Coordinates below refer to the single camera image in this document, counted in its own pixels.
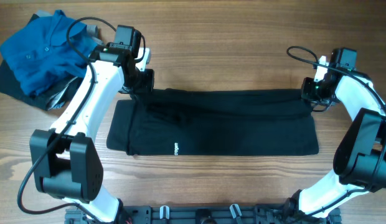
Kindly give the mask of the grey folded garment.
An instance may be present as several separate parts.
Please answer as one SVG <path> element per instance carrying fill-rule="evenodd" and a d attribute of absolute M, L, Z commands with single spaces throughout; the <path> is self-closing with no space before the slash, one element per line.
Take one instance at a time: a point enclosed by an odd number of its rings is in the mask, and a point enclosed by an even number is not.
<path fill-rule="evenodd" d="M 38 10 L 35 15 L 38 17 L 52 16 L 51 13 L 43 10 Z M 103 41 L 99 39 L 99 30 L 96 25 L 87 25 L 87 34 L 97 44 L 104 45 Z M 30 105 L 45 111 L 61 108 L 73 98 L 82 80 L 82 78 L 69 75 L 40 95 L 32 97 Z"/>

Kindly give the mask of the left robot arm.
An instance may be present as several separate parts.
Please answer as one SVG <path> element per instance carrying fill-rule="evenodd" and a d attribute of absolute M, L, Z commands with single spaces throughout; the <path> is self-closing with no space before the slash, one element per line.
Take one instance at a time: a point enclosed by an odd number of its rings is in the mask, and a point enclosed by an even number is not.
<path fill-rule="evenodd" d="M 91 223 L 131 223 L 123 202 L 103 186 L 95 148 L 98 128 L 120 90 L 152 90 L 154 72 L 147 47 L 98 46 L 88 58 L 85 78 L 67 109 L 49 130 L 36 129 L 29 141 L 33 177 L 40 193 L 64 200 Z"/>

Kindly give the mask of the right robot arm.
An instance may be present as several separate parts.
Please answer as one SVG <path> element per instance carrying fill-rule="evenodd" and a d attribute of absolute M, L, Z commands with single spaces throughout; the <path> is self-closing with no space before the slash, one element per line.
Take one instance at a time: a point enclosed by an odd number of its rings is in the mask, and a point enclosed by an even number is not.
<path fill-rule="evenodd" d="M 362 77 L 344 75 L 335 95 L 352 124 L 336 150 L 332 170 L 289 198 L 284 218 L 326 218 L 354 197 L 386 189 L 386 104 Z"/>

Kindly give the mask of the blue polo shirt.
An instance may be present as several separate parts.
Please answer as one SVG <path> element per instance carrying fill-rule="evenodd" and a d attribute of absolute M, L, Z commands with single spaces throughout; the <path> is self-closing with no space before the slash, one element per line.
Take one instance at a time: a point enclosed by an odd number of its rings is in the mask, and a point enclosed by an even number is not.
<path fill-rule="evenodd" d="M 86 62 L 67 41 L 85 57 L 97 43 L 82 22 L 75 24 L 67 37 L 67 30 L 74 21 L 63 11 L 56 10 L 52 16 L 34 19 L 0 46 L 2 57 L 24 94 L 39 95 L 69 75 L 85 76 Z"/>

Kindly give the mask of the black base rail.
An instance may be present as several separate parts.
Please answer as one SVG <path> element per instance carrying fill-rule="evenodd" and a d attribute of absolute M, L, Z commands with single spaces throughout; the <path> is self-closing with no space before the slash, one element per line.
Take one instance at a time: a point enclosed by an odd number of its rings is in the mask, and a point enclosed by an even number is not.
<path fill-rule="evenodd" d="M 258 204 L 251 207 L 237 204 L 228 207 L 150 207 L 129 206 L 124 208 L 131 216 L 130 223 L 291 223 L 294 217 L 283 217 L 281 205 Z"/>

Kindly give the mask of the black t-shirt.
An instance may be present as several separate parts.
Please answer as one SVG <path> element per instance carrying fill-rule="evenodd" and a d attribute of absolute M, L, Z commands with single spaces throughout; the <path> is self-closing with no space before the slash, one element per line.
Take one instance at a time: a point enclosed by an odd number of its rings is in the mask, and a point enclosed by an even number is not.
<path fill-rule="evenodd" d="M 308 156 L 319 152 L 297 89 L 154 90 L 116 104 L 108 149 L 129 156 Z"/>

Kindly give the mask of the black folded garment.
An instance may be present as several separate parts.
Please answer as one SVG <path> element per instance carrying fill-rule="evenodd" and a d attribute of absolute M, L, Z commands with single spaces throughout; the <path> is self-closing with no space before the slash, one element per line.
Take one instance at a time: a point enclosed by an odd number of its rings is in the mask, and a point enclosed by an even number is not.
<path fill-rule="evenodd" d="M 39 18 L 37 15 L 33 15 L 29 21 L 33 21 L 34 19 Z M 69 36 L 69 33 L 72 29 L 72 27 L 77 24 L 75 21 L 70 25 L 70 27 L 67 30 L 66 36 Z M 79 52 L 75 46 L 71 43 L 71 41 L 67 41 L 69 46 L 81 57 L 83 58 L 84 55 Z M 9 68 L 9 65 L 7 62 L 3 59 L 1 65 L 0 65 L 0 92 L 4 93 L 5 95 L 9 95 L 19 101 L 22 101 L 28 105 L 30 105 L 31 98 L 35 96 L 28 96 L 23 93 L 23 91 L 20 88 L 20 83 L 16 80 L 13 71 Z"/>

